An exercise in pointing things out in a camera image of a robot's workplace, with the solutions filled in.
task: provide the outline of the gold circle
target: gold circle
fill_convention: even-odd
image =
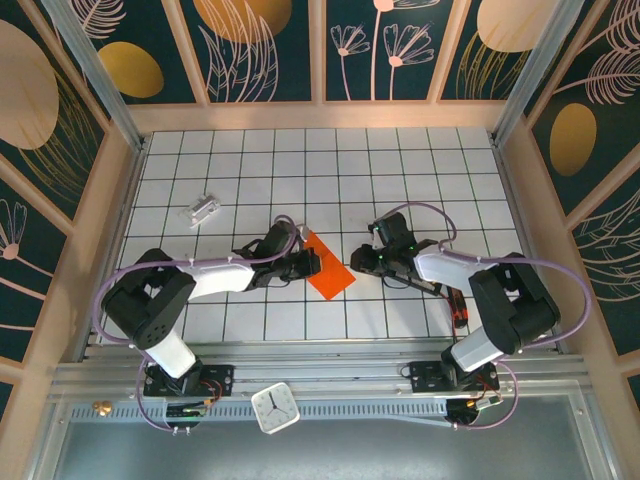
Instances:
[[[149,98],[164,87],[158,63],[133,43],[110,43],[102,47],[98,55],[116,88],[126,95]]]
[[[249,43],[251,38],[255,39],[255,34],[251,34],[255,26],[251,28],[245,2],[256,22],[263,18],[274,37],[289,23],[291,0],[193,0],[198,14],[216,35],[232,42]]]
[[[589,160],[596,143],[596,117],[579,103],[564,107],[551,128],[551,165],[562,176],[575,175]]]
[[[478,36],[497,52],[526,52],[538,43],[558,0],[482,0]]]
[[[47,56],[22,30],[0,20],[0,138],[17,148],[40,148],[56,128],[59,104]]]

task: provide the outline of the cable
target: cable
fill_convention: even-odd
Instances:
[[[156,262],[144,262],[144,263],[136,263],[134,265],[130,265],[128,267],[123,268],[122,270],[118,270],[113,275],[111,275],[100,287],[98,293],[96,294],[93,300],[93,309],[92,309],[92,322],[93,327],[96,329],[98,334],[102,335],[102,337],[106,338],[110,342],[119,343],[119,344],[129,344],[131,340],[128,338],[119,338],[110,333],[107,333],[102,325],[100,325],[100,314],[102,311],[102,300],[104,296],[107,294],[107,290],[111,288],[111,285],[122,277],[124,277],[127,273],[135,272],[136,270],[143,270],[145,268],[168,268],[168,267],[182,267],[182,268],[193,268],[193,267],[217,267],[220,265],[253,265],[257,263],[270,263],[279,258],[285,256],[296,243],[296,239],[298,238],[298,229],[295,226],[295,222],[291,219],[291,217],[287,215],[278,215],[274,222],[277,222],[280,219],[286,220],[292,228],[292,234],[287,241],[287,244],[282,249],[280,253],[272,255],[267,258],[257,258],[257,259],[243,259],[243,258],[210,258],[206,260],[163,260]]]
[[[386,214],[384,214],[381,218],[386,218],[394,213],[396,213],[399,210],[402,210],[403,208],[407,208],[410,207],[411,205],[415,205],[415,206],[420,206],[420,207],[425,207],[428,208],[430,210],[433,210],[434,212],[439,213],[440,215],[442,215],[445,219],[445,221],[447,222],[447,224],[451,227],[451,237],[450,238],[446,238],[446,239],[442,239],[438,242],[438,249],[440,250],[440,252],[442,252],[443,255],[447,255],[450,258],[454,258],[456,260],[460,260],[463,262],[470,262],[470,263],[480,263],[480,264],[495,264],[495,263],[506,263],[506,264],[527,264],[527,265],[537,265],[537,266],[541,266],[541,267],[546,267],[546,268],[552,268],[554,270],[557,270],[559,272],[564,273],[565,275],[568,275],[569,277],[571,277],[573,280],[575,280],[578,285],[580,285],[580,288],[582,289],[582,293],[584,295],[584,304],[583,304],[583,309],[582,309],[582,313],[580,314],[580,317],[578,317],[578,320],[576,321],[576,323],[569,328],[568,330],[566,330],[563,333],[560,333],[558,335],[552,335],[550,337],[544,338],[544,339],[540,339],[540,340],[536,340],[534,342],[531,342],[529,345],[525,345],[523,347],[523,349],[529,349],[529,348],[534,348],[534,347],[540,347],[543,345],[550,345],[553,344],[555,342],[558,342],[560,340],[563,340],[571,335],[573,335],[575,332],[577,332],[580,328],[582,328],[582,326],[585,324],[585,322],[587,321],[587,318],[589,318],[589,315],[591,314],[591,308],[592,308],[592,300],[591,300],[591,292],[589,290],[589,286],[587,285],[587,283],[585,282],[585,280],[580,277],[577,273],[575,273],[573,270],[560,265],[558,263],[554,263],[554,262],[550,262],[547,260],[538,260],[538,259],[530,259],[530,258],[518,258],[518,257],[509,257],[509,258],[496,258],[496,257],[481,257],[481,256],[474,256],[474,255],[466,255],[464,253],[459,253],[459,252],[454,252],[453,250],[449,250],[445,247],[445,243],[446,242],[453,242],[457,237],[458,237],[458,229],[456,228],[455,224],[453,223],[453,220],[451,219],[451,217],[449,217],[449,215],[447,215],[444,210],[435,207],[433,205],[430,205],[428,203],[425,202],[407,202],[404,203],[396,208],[393,208],[392,210],[390,210],[389,212],[387,212]],[[511,378],[513,379],[513,388],[514,388],[514,395],[513,395],[513,404],[511,405],[511,409],[507,412],[507,414],[502,417],[500,420],[497,420],[495,422],[489,423],[487,425],[467,425],[467,426],[461,426],[461,428],[467,429],[467,430],[487,430],[489,428],[494,428],[494,427],[498,427],[500,425],[502,425],[504,422],[506,422],[507,420],[509,420],[509,418],[511,418],[511,416],[513,415],[513,413],[516,410],[516,407],[518,406],[518,379],[516,377],[516,374],[514,373],[513,370],[511,370],[511,368],[509,368],[507,365],[505,365],[504,363],[500,362],[500,361],[496,361],[494,360],[494,363],[496,365],[500,365],[501,367],[503,367],[508,373],[509,375],[511,375]]]
[[[409,279],[409,284],[408,285],[404,285],[402,287],[392,287],[391,285],[389,285],[387,283],[387,277],[382,277],[382,284],[387,287],[390,288],[391,290],[404,290],[406,288],[409,288],[411,286],[413,282],[411,281],[411,279]]]
[[[504,364],[502,362],[494,362],[494,363],[496,365],[500,365],[502,368],[504,368],[509,373],[509,375],[511,375],[511,378],[513,379],[513,404],[511,405],[511,408],[509,409],[509,411],[507,412],[507,414],[504,417],[502,417],[500,420],[496,420],[495,422],[487,423],[486,425],[456,425],[456,424],[454,424],[454,427],[457,426],[457,427],[465,429],[465,430],[488,430],[489,428],[494,428],[494,427],[498,427],[498,426],[502,425],[504,422],[509,420],[511,418],[511,416],[513,415],[513,413],[516,411],[516,407],[518,406],[518,401],[519,401],[518,379],[516,377],[516,374],[506,364]]]
[[[412,205],[419,206],[419,207],[425,207],[425,208],[428,208],[430,210],[433,210],[434,212],[439,213],[440,215],[442,215],[445,218],[446,222],[451,227],[451,237],[442,239],[442,240],[440,240],[438,242],[438,248],[440,249],[440,252],[442,252],[443,255],[447,255],[448,257],[455,258],[455,259],[461,260],[463,262],[471,262],[471,263],[481,263],[481,264],[493,264],[493,263],[514,264],[514,263],[519,263],[519,264],[526,264],[526,265],[538,265],[538,266],[541,266],[541,267],[551,268],[553,270],[557,270],[559,272],[562,272],[565,275],[568,275],[569,277],[571,277],[573,280],[575,280],[578,283],[578,285],[580,285],[580,288],[582,289],[582,293],[584,294],[584,304],[583,304],[583,308],[582,308],[582,313],[580,314],[580,317],[578,318],[576,323],[571,328],[569,328],[568,330],[566,330],[563,333],[560,333],[558,335],[551,335],[550,337],[547,337],[547,338],[544,338],[544,339],[540,339],[540,340],[536,340],[534,342],[531,342],[529,345],[525,345],[523,347],[523,349],[540,347],[540,346],[543,346],[543,345],[550,345],[550,344],[558,342],[560,340],[564,340],[565,338],[573,335],[578,330],[580,330],[580,328],[582,328],[582,326],[587,321],[587,318],[589,318],[589,315],[591,314],[591,308],[593,306],[593,302],[591,300],[591,292],[589,290],[589,286],[587,285],[587,282],[585,282],[584,279],[582,279],[582,277],[580,277],[573,270],[571,270],[571,269],[569,269],[569,268],[567,268],[567,267],[565,267],[563,265],[560,265],[560,264],[554,263],[554,262],[550,262],[550,261],[547,261],[547,260],[538,260],[538,259],[532,259],[532,258],[481,257],[481,256],[467,255],[467,254],[464,254],[464,253],[454,252],[453,250],[449,250],[444,246],[444,244],[446,242],[453,242],[458,237],[458,229],[456,228],[455,224],[453,223],[453,220],[451,220],[451,217],[449,217],[449,215],[447,215],[444,212],[444,210],[441,210],[440,208],[434,207],[433,205],[430,205],[430,204],[425,203],[425,202],[407,202],[407,203],[403,203],[402,205],[400,205],[400,206],[398,206],[396,208],[393,208],[389,212],[385,213],[381,218],[386,218],[389,215],[392,215],[392,214],[396,213],[397,211],[402,210],[403,208],[410,207]]]
[[[136,378],[136,402],[138,403],[138,409],[140,410],[140,414],[142,415],[142,418],[144,418],[144,421],[151,425],[153,428],[162,430],[163,432],[173,433],[174,429],[169,425],[160,425],[159,423],[154,422],[142,405],[142,395],[140,395],[140,387],[142,386],[142,374],[144,373],[144,369],[147,366],[147,363],[147,359],[143,358],[142,362],[140,363],[140,367],[138,368],[138,377]]]
[[[408,423],[419,423],[421,425],[431,425],[432,427],[445,427],[445,428],[455,428],[455,425],[446,420],[429,420],[426,418],[416,418],[416,417],[406,417],[401,415],[381,415],[380,419],[385,420],[398,420],[400,422],[408,422]]]
[[[451,313],[451,336],[453,337],[453,343],[458,343],[458,334],[456,333],[456,317],[453,312],[453,305],[444,293],[440,292],[440,296],[447,301],[447,305],[449,305],[449,312]]]

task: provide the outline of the black bracket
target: black bracket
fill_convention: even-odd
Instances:
[[[433,392],[482,392],[485,385],[478,379],[482,379],[490,389],[498,391],[500,383],[496,373],[496,367],[487,363],[465,379],[453,381],[443,368],[441,361],[411,362],[409,363],[409,375],[413,393]]]
[[[211,397],[211,389],[218,394],[219,386],[222,387],[221,397],[231,395],[233,388],[233,373],[235,367],[233,365],[203,365],[200,370],[197,385],[189,391],[191,397]],[[169,384],[166,374],[162,369],[153,365],[147,367],[147,378],[144,385],[143,394],[145,397],[179,397],[175,391],[175,387]]]

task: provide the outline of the orange paper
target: orange paper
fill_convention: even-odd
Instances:
[[[320,295],[326,300],[331,300],[349,285],[356,281],[356,277],[345,267],[318,236],[311,232],[309,239],[304,244],[305,248],[313,248],[320,257],[322,270],[308,279]]]

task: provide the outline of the clock face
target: clock face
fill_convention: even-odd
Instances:
[[[268,434],[282,430],[300,420],[300,412],[286,383],[275,385],[251,397],[260,429]]]

